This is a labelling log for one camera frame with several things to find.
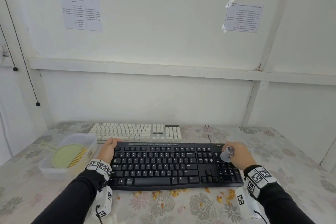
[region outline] dustpan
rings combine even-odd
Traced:
[[[82,144],[68,144],[56,148],[48,143],[41,143],[39,147],[54,153],[52,164],[55,168],[69,168],[75,166],[87,151]]]

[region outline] space bar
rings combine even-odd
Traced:
[[[153,177],[153,178],[135,178],[134,186],[167,186],[171,185],[170,177]]]

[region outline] left hand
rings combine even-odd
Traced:
[[[121,139],[111,137],[103,144],[97,159],[101,159],[108,164],[111,164],[112,158],[114,156],[114,149],[117,146],[117,142],[121,142]]]

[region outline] paper sheet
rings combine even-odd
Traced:
[[[258,31],[264,6],[232,3],[227,9],[224,28],[231,31]]]
[[[61,0],[66,28],[103,31],[100,0]]]

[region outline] black sleeve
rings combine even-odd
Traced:
[[[105,182],[95,170],[84,170],[74,179],[32,224],[82,224],[97,191]]]
[[[255,167],[244,170],[245,177]],[[314,224],[314,222],[296,205],[292,197],[276,182],[269,183],[260,190],[258,202],[264,207],[271,224]]]

